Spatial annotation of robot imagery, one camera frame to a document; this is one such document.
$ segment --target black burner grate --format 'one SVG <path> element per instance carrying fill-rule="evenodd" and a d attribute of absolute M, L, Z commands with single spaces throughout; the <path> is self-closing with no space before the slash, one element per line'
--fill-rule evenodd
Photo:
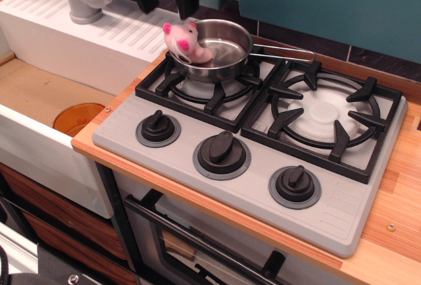
<path fill-rule="evenodd" d="M 287 78 L 287 75 L 292 70 L 303 74 Z M 304 109 L 299 108 L 279 112 L 278 101 L 280 99 L 302 99 L 303 95 L 290 87 L 297 82 L 305 82 L 310 90 L 316 91 L 318 80 L 320 79 L 354 90 L 355 92 L 347 98 L 349 103 L 367 102 L 372 111 L 371 115 L 355 111 L 348 112 L 348 116 L 367 127 L 365 132 L 355 139 L 350 139 L 341 123 L 336 120 L 334 122 L 335 142 L 327 143 L 308 139 L 289 127 L 295 119 L 304 113 Z M 368 78 L 364 81 L 336 72 L 322 70 L 322 65 L 318 61 L 314 61 L 311 65 L 288 63 L 285 66 L 284 75 L 275 80 L 267 89 L 255 110 L 245 122 L 244 127 L 241 129 L 241 135 L 319 167 L 367 184 L 401 96 L 402 93 L 400 91 L 377 85 L 377 81 L 374 78 Z M 385 119 L 380 117 L 381 112 L 375 97 L 391 100 L 391 107 Z M 265 133 L 255 129 L 254 125 L 268 105 L 271 106 L 274 122 Z M 282 137 L 282 134 L 288 135 L 295 142 Z M 368 139 L 374 139 L 376 144 L 364 170 L 341 161 L 343 154 L 349 148 L 358 146 Z M 330 151 L 330 154 L 326 156 L 309 149 L 312 147 L 327 149 Z"/>
<path fill-rule="evenodd" d="M 174 72 L 174 60 L 167 53 L 165 60 L 136 86 L 136 96 L 208 124 L 231 132 L 237 132 L 245 122 L 258 98 L 262 95 L 262 91 L 268 85 L 268 82 L 275 77 L 275 73 L 285 64 L 285 61 L 274 63 L 273 59 L 269 58 L 264 61 L 274 65 L 274 68 L 264 80 L 259 78 L 259 65 L 262 62 L 262 58 L 251 57 L 243 73 L 236 79 L 233 79 L 244 86 L 241 91 L 232 95 L 226 95 L 222 84 L 215 84 L 213 96 L 210 99 L 204 99 L 188 95 L 177 87 L 178 84 L 188 79 L 185 79 L 179 72 Z M 230 120 L 219 114 L 221 105 L 235 101 L 245 95 L 248 97 L 247 103 L 234 119 Z M 183 100 L 204 106 L 203 108 L 198 108 Z"/>

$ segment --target cabinet door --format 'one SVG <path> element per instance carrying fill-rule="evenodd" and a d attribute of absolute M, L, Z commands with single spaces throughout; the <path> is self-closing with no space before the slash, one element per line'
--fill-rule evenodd
<path fill-rule="evenodd" d="M 101 273 L 118 285 L 136 285 L 135 276 L 128 270 L 98 255 L 92 249 L 75 239 L 45 224 L 41 220 L 24 213 L 24 216 L 36 234 L 49 246 L 63 252 L 69 257 L 83 263 L 90 269 Z"/>
<path fill-rule="evenodd" d="M 0 172 L 16 195 L 95 242 L 116 257 L 126 260 L 116 230 L 109 221 L 83 209 L 1 163 Z"/>

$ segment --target pink toy pig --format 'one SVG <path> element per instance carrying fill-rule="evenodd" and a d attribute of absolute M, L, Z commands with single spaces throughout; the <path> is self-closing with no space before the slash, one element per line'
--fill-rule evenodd
<path fill-rule="evenodd" d="M 182 25 L 165 23 L 162 29 L 168 49 L 187 63 L 205 63 L 213 58 L 210 49 L 197 43 L 197 25 L 194 22 Z"/>

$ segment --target stainless steel pan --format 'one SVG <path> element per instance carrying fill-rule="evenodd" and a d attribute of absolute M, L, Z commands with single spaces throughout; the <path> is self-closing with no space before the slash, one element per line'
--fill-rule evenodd
<path fill-rule="evenodd" d="M 316 55 L 307 50 L 290 49 L 267 45 L 253 45 L 251 34 L 239 24 L 227 20 L 200 20 L 195 22 L 200 46 L 213 51 L 214 57 L 207 63 L 189 64 L 173 56 L 176 68 L 182 76 L 190 80 L 204 83 L 220 83 L 236 78 L 243 71 L 249 55 L 287 59 L 292 61 L 312 62 Z M 299 59 L 283 56 L 268 56 L 251 53 L 253 46 L 279 49 L 282 51 L 295 51 L 311 56 L 309 59 Z"/>

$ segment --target wooden cabinet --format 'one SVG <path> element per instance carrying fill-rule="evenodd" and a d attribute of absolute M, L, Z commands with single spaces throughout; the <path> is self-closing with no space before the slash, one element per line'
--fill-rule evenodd
<path fill-rule="evenodd" d="M 40 240 L 117 284 L 136 284 L 109 220 L 1 163 L 0 173 L 10 188 L 7 199 L 22 209 Z"/>

